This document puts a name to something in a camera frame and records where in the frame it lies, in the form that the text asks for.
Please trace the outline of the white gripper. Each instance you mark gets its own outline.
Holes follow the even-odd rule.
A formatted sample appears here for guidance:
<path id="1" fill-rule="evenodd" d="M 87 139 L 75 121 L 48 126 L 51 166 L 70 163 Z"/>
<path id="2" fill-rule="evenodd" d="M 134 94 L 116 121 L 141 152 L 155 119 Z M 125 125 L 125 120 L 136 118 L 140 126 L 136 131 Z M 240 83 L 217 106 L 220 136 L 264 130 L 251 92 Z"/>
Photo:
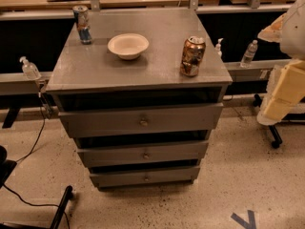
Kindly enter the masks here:
<path id="1" fill-rule="evenodd" d="M 256 119 L 262 125 L 271 126 L 305 97 L 305 61 L 293 59 L 283 67 L 275 65 L 266 91 Z"/>

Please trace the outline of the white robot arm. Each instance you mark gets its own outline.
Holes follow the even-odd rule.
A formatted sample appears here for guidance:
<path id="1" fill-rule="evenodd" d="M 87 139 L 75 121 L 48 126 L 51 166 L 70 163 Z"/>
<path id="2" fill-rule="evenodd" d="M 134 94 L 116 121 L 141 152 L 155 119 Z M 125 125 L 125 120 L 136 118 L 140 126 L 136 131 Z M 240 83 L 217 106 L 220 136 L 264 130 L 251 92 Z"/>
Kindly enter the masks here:
<path id="1" fill-rule="evenodd" d="M 262 125 L 274 125 L 305 97 L 305 0 L 296 0 L 258 38 L 278 43 L 292 58 L 283 68 L 272 71 L 256 118 Z"/>

